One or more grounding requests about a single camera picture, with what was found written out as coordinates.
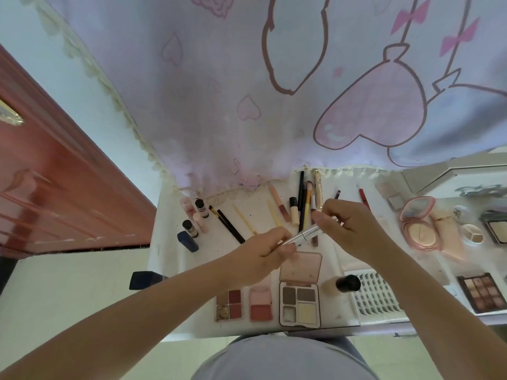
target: lip gloss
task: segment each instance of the lip gloss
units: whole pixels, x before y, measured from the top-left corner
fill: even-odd
[[[358,189],[359,189],[359,196],[361,196],[361,201],[363,201],[363,204],[366,205],[368,207],[368,209],[370,209],[370,205],[368,204],[368,200],[366,200],[366,195],[364,194],[364,190],[362,188],[359,188],[359,185],[357,185]]]

